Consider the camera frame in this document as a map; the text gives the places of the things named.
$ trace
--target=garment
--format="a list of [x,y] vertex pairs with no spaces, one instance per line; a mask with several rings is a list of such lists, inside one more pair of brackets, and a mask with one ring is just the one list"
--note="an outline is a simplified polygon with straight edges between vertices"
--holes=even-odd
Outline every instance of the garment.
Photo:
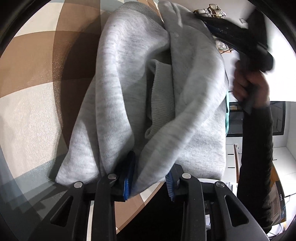
[[137,158],[132,196],[164,178],[175,162],[196,177],[223,176],[228,88],[223,59],[192,12],[170,2],[158,7],[164,22],[139,2],[126,2],[110,15],[94,83],[57,182],[97,180],[130,150]]
[[[272,163],[272,117],[270,107],[244,113],[242,166],[237,197],[265,233],[271,229],[267,205]],[[171,202],[164,184],[141,212],[118,234],[118,241],[181,240],[183,203]]]

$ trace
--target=sweatshirt sleeve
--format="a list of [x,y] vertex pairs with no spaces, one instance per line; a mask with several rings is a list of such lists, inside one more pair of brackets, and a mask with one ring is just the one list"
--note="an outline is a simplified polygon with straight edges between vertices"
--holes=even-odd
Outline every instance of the sweatshirt sleeve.
[[272,166],[273,120],[270,106],[244,113],[242,166],[237,197],[255,220],[268,233],[271,228],[271,208],[268,205]]

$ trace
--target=person's arm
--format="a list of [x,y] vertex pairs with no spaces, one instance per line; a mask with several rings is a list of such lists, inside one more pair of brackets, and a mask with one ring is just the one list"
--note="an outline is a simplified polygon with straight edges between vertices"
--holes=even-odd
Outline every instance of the person's arm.
[[[243,100],[247,96],[243,87],[248,82],[239,71],[239,63],[236,66],[233,94],[236,99]],[[258,92],[251,115],[244,113],[242,166],[237,197],[268,233],[272,224],[268,194],[273,147],[269,87],[261,72],[248,74],[246,78],[258,86]]]

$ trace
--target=metal rivet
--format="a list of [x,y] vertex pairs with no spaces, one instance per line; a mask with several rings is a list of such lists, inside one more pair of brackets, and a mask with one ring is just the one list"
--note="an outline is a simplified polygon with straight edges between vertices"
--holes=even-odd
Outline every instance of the metal rivet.
[[116,178],[116,174],[114,174],[114,173],[111,173],[108,175],[109,180],[114,180],[115,178]]
[[76,183],[74,183],[74,187],[75,188],[81,188],[82,187],[82,182],[76,182]]
[[225,184],[223,182],[216,182],[216,186],[219,188],[225,187]]
[[190,179],[191,178],[191,175],[189,174],[189,173],[183,173],[182,174],[182,177],[184,178],[184,179]]

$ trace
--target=ribbed cuff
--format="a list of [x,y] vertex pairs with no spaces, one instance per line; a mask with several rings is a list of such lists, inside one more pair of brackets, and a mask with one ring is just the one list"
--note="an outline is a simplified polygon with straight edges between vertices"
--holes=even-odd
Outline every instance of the ribbed cuff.
[[164,27],[163,21],[161,20],[160,16],[158,16],[157,13],[152,8],[150,8],[148,5],[146,5],[144,3],[130,1],[130,2],[124,3],[118,9],[135,10],[135,11],[145,15],[146,17],[151,18],[156,23],[158,23],[160,26]]

